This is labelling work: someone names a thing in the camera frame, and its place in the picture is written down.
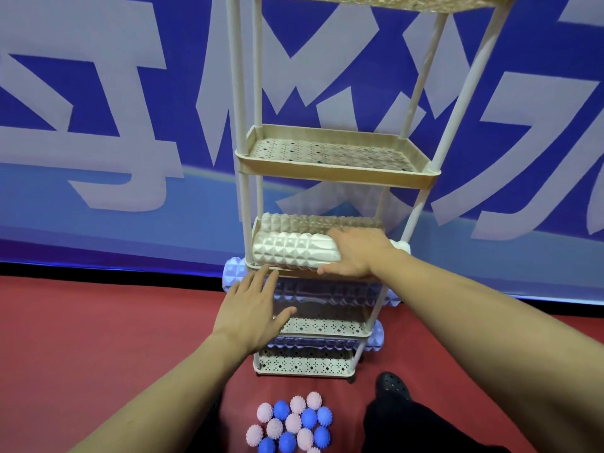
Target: left hand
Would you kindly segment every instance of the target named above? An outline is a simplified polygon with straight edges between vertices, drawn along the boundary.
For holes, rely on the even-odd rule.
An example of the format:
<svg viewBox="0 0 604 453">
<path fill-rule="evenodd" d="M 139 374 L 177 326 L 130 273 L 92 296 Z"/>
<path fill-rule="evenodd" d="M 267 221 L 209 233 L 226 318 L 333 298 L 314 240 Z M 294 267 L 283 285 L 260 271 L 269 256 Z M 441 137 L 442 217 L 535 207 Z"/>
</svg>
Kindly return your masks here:
<svg viewBox="0 0 604 453">
<path fill-rule="evenodd" d="M 247 355 L 255 353 L 273 340 L 285 323 L 297 312 L 288 307 L 273 319 L 273 296 L 279 272 L 273 271 L 264 288 L 262 282 L 269 266 L 245 276 L 228 290 L 214 323 L 213 335 L 225 335 L 243 347 Z"/>
</svg>

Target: blue massage ball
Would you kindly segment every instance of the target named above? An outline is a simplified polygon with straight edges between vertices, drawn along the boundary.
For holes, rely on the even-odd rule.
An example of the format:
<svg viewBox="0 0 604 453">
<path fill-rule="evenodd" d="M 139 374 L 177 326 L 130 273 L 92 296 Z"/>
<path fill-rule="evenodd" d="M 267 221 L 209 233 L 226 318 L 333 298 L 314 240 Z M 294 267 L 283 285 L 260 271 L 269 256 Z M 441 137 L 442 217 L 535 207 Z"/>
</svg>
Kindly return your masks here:
<svg viewBox="0 0 604 453">
<path fill-rule="evenodd" d="M 312 429 L 316 425 L 316 412 L 312 408 L 307 408 L 302 412 L 302 426 L 306 429 Z"/>
<path fill-rule="evenodd" d="M 285 421 L 285 418 L 289 415 L 289 404 L 284 400 L 280 400 L 272 408 L 272 414 L 276 419 Z"/>
<path fill-rule="evenodd" d="M 332 411 L 327 407 L 322 406 L 316 411 L 316 419 L 319 421 L 321 426 L 328 427 L 333 422 Z"/>
<path fill-rule="evenodd" d="M 279 437 L 279 451 L 281 453 L 294 453 L 296 449 L 296 436 L 292 433 L 285 432 Z"/>
<path fill-rule="evenodd" d="M 329 435 L 329 431 L 324 426 L 319 426 L 315 429 L 315 444 L 321 450 L 327 448 L 329 446 L 329 442 L 331 442 L 331 436 Z"/>
<path fill-rule="evenodd" d="M 258 453 L 275 453 L 275 441 L 265 437 L 258 446 Z"/>
</svg>

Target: shelf unit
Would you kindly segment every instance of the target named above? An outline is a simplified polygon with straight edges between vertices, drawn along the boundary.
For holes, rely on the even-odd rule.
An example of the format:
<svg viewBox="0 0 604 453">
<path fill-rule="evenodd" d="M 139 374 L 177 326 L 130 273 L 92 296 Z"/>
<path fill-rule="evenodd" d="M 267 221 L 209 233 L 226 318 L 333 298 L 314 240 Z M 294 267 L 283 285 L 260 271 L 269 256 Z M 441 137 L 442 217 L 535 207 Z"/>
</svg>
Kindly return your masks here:
<svg viewBox="0 0 604 453">
<path fill-rule="evenodd" d="M 245 126 L 245 92 L 243 86 L 243 52 L 241 37 L 241 12 L 239 0 L 226 0 L 231 79 L 233 90 L 233 114 L 235 125 L 236 158 L 238 160 L 238 182 L 241 191 L 243 239 L 245 262 L 248 269 L 255 269 L 259 262 L 254 260 L 253 243 L 258 238 L 263 215 L 263 176 L 313 179 L 317 181 L 339 181 L 383 186 L 374 223 L 381 225 L 380 217 L 390 187 L 418 189 L 416 202 L 407 220 L 401 242 L 408 242 L 417 225 L 419 216 L 428 199 L 430 190 L 440 175 L 440 169 L 461 119 L 466 112 L 478 81 L 493 51 L 497 38 L 515 0 L 319 0 L 327 2 L 357 3 L 383 8 L 438 13 L 434 22 L 428 51 L 419 71 L 409 108 L 402 121 L 400 135 L 381 135 L 358 131 L 310 129 L 306 127 L 276 126 L 262 123 L 262 13 L 261 0 L 254 0 L 252 12 L 253 58 L 254 58 L 254 125 Z M 442 134 L 433 159 L 409 139 L 411 123 L 417 110 L 440 37 L 449 14 L 470 9 L 494 7 L 491 20 L 472 61 L 469 73 L 457 98 L 449 121 Z M 252 219 L 249 210 L 249 175 L 256 175 L 258 216 Z M 302 217 L 323 220 L 324 226 L 310 226 L 309 233 L 325 233 L 325 226 L 332 218 Z M 287 215 L 277 221 L 291 219 Z M 274 229 L 279 232 L 294 232 L 295 229 Z M 300 260 L 308 255 L 308 248 L 296 245 L 279 251 L 288 260 Z M 315 271 L 307 267 L 277 267 L 285 277 L 317 278 Z M 343 282 L 374 282 L 375 280 L 351 280 L 334 277 L 334 284 Z M 353 378 L 356 365 L 372 334 L 376 318 L 383 306 L 388 287 L 382 286 L 373 307 L 364 305 L 342 306 L 326 303 L 298 303 L 298 314 L 291 318 L 281 332 L 282 337 L 307 337 L 326 340 L 358 340 L 358 348 L 349 350 L 315 348 L 265 348 L 254 356 L 254 370 L 258 374 Z M 287 303 L 275 302 L 275 313 Z"/>
</svg>

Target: right hand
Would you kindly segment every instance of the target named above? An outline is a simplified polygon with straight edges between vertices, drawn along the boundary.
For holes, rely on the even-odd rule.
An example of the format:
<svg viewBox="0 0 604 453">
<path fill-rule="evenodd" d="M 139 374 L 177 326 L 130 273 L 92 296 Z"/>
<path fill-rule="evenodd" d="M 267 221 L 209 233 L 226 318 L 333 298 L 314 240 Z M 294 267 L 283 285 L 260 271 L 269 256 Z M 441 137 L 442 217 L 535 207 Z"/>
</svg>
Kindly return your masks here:
<svg viewBox="0 0 604 453">
<path fill-rule="evenodd" d="M 317 273 L 343 275 L 346 277 L 363 278 L 374 275 L 373 267 L 376 262 L 386 256 L 386 253 L 396 249 L 380 229 L 345 228 L 331 229 L 327 233 L 336 242 L 342 256 L 340 262 L 323 265 Z"/>
</svg>

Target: perforated shelf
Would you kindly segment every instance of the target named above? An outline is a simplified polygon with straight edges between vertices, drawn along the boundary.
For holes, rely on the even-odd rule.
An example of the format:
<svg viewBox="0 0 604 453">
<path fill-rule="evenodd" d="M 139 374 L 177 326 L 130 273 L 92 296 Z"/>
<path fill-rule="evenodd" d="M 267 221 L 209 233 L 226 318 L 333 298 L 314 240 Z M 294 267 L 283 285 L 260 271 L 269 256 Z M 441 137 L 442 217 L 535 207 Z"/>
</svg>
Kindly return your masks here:
<svg viewBox="0 0 604 453">
<path fill-rule="evenodd" d="M 273 347 L 254 355 L 254 370 L 260 375 L 348 378 L 355 373 L 352 358 L 347 350 Z"/>
<path fill-rule="evenodd" d="M 280 335 L 363 338 L 372 334 L 367 327 L 371 312 L 365 306 L 278 301 L 274 303 L 273 314 L 278 315 L 291 306 L 298 308 L 298 312 L 285 324 Z"/>
<path fill-rule="evenodd" d="M 239 171 L 317 181 L 429 189 L 439 171 L 409 139 L 361 131 L 252 127 Z"/>
<path fill-rule="evenodd" d="M 506 0 L 318 0 L 333 3 L 381 6 L 406 11 L 432 11 L 434 13 L 459 13 L 470 9 L 503 4 Z"/>
</svg>

